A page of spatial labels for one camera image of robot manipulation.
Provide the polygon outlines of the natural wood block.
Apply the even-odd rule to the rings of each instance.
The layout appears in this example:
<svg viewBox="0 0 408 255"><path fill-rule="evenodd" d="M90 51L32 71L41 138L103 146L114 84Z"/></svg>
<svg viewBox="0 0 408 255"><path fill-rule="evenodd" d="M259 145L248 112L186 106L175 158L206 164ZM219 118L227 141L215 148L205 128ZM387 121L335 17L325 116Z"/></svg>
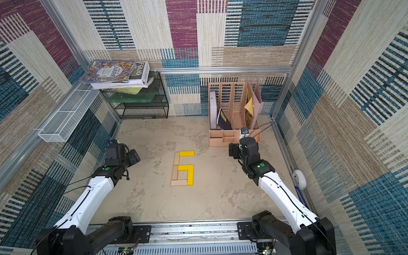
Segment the natural wood block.
<svg viewBox="0 0 408 255"><path fill-rule="evenodd" d="M174 162L173 162L173 165L177 166L177 165L179 165L179 164L180 164L180 153L179 153L179 152L176 152L176 153L174 154Z"/></svg>
<svg viewBox="0 0 408 255"><path fill-rule="evenodd" d="M188 185L188 180L172 180L171 181L171 186L187 186Z"/></svg>
<svg viewBox="0 0 408 255"><path fill-rule="evenodd" d="M178 172L179 172L178 167L179 167L178 165L173 166L172 181L178 180Z"/></svg>

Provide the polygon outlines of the yellow block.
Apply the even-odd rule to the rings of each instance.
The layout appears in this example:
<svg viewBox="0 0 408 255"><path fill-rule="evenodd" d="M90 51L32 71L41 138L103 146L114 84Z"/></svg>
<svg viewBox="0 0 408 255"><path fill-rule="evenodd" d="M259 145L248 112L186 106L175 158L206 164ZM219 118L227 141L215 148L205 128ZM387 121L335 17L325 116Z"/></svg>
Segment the yellow block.
<svg viewBox="0 0 408 255"><path fill-rule="evenodd" d="M178 171L193 171L194 166L193 165L179 165L178 166Z"/></svg>
<svg viewBox="0 0 408 255"><path fill-rule="evenodd" d="M181 151L180 157L193 157L195 155L194 151Z"/></svg>
<svg viewBox="0 0 408 255"><path fill-rule="evenodd" d="M194 170L188 170L187 186L193 186Z"/></svg>

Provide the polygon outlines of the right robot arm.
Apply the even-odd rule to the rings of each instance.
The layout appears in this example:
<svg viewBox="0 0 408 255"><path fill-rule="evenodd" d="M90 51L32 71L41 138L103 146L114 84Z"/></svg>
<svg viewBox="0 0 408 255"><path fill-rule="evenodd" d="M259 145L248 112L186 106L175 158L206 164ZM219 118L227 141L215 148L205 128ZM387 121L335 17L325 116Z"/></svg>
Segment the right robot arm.
<svg viewBox="0 0 408 255"><path fill-rule="evenodd" d="M293 255L337 253L334 225L328 218L319 218L288 189L272 165L261 159L253 137L230 143L228 153L239 161L246 176L270 196L287 220L284 223L268 211L254 215L251 224L257 238L272 237Z"/></svg>

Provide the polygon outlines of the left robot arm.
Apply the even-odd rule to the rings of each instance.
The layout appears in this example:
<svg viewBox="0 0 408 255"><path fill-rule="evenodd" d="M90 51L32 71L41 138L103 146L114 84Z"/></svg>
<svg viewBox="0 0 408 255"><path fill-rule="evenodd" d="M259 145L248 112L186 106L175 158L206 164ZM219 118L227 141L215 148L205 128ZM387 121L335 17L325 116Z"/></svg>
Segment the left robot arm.
<svg viewBox="0 0 408 255"><path fill-rule="evenodd" d="M52 228L36 237L32 253L38 255L96 255L113 241L132 241L136 237L132 219L118 216L87 234L91 219L105 197L122 177L129 179L128 168L140 162L134 149L112 140L106 147L104 165L91 175L89 183L74 205Z"/></svg>

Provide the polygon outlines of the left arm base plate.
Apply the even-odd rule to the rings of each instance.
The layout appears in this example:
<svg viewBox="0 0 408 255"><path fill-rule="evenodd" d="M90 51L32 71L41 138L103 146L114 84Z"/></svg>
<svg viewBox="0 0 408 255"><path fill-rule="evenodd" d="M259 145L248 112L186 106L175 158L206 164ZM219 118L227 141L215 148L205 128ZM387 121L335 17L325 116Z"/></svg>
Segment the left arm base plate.
<svg viewBox="0 0 408 255"><path fill-rule="evenodd" d="M130 234L125 233L110 244L145 244L150 240L151 225L134 225Z"/></svg>

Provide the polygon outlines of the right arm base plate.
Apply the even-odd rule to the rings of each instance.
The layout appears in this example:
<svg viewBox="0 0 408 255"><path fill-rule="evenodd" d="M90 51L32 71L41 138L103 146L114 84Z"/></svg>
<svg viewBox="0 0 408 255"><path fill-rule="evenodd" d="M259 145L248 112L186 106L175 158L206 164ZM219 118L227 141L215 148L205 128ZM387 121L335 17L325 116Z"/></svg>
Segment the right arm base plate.
<svg viewBox="0 0 408 255"><path fill-rule="evenodd" d="M239 222L237 223L240 240L260 240L280 238L282 231L278 229L279 220L260 222Z"/></svg>

